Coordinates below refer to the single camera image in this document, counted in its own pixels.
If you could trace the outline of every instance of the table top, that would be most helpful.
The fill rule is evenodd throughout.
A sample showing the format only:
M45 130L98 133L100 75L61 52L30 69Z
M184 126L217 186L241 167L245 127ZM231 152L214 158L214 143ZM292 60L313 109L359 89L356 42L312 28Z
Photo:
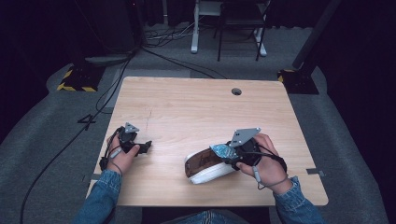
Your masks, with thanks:
M242 93L232 94L234 88ZM319 176L306 171L316 166L280 82L126 77L98 161L106 139L125 122L140 129L137 143L152 140L152 147L124 174L119 205L274 205L271 190L258 190L256 180L239 171L200 185L184 172L187 155L230 141L234 130L256 127L270 136L289 176L299 176L304 196L315 205L328 202ZM94 173L101 173L99 165Z

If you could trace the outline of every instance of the hand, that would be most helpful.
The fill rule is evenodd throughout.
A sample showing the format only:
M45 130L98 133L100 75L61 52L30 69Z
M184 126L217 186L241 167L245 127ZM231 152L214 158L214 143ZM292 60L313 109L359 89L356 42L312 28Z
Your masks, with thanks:
M120 140L119 140L119 134L117 133L113 138L113 141L110 146L110 150L112 150L113 148L117 148L119 146L120 146ZM139 151L139 148L140 148L139 145L135 145L128 153L125 153L122 150L115 158L113 159L109 158L110 161L108 162L107 170L115 171L120 175L125 174L131 167L132 160L134 159L134 155L136 155L136 153Z
M271 150L275 155L278 156L277 151L274 148L274 144L272 143L270 137L263 133L258 133L254 136L254 140L259 144L260 151L264 153L269 153L265 148ZM238 162L236 166L241 169L242 173L246 175L251 175L254 177L253 168L249 165L246 165L242 162ZM274 161L273 159L263 156L260 160L259 164L257 164L257 169L260 174L260 178L262 179L262 183L266 185L275 184L286 177L286 173L283 170L282 166L278 161ZM285 193L289 189L291 189L292 183L289 179L283 181L280 184L274 185L272 187L268 187L271 189L275 194Z

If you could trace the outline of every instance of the denim jacket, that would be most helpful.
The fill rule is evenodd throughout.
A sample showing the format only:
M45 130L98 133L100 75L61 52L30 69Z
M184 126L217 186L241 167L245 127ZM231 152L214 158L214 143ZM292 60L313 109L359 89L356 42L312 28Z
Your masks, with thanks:
M274 194L276 209L283 223L325 223L318 209L301 192L297 176L290 179L293 186L283 194ZM103 223L116 207L120 193L121 176L104 170L93 185L91 194L75 216L73 223ZM246 223L230 214L209 210L169 223Z

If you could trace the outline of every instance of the black chair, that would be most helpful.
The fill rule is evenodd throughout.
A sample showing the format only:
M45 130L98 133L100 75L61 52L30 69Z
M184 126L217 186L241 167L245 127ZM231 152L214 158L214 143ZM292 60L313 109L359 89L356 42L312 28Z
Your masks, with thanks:
M256 61L259 60L260 49L262 47L262 40L264 37L264 30L265 30L264 16L269 6L264 10L263 13L261 13L260 8L257 5L258 3L263 3L263 1L233 0L233 1L224 1L221 4L219 23L218 23L218 27L216 28L216 32L214 34L214 38L216 38L216 34L218 30L220 31L218 62L220 61L223 30L226 29L252 30L252 32L248 37L251 38L254 34L255 29L262 28L261 40L259 43L257 56L256 56Z

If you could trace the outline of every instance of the person's left hand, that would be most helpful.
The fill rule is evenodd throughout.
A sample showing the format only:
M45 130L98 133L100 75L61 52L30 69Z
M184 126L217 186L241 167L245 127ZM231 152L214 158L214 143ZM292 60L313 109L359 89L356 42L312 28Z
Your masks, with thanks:
M110 146L110 150L113 148L117 148L120 146L120 140L119 140L119 134L117 133ZM123 150L113 159L109 158L108 164L107 164L107 170L112 170L120 175L125 174L129 168L132 165L132 160L134 159L134 155L139 151L140 146L135 145L134 147L131 148L131 150L128 153L125 153Z

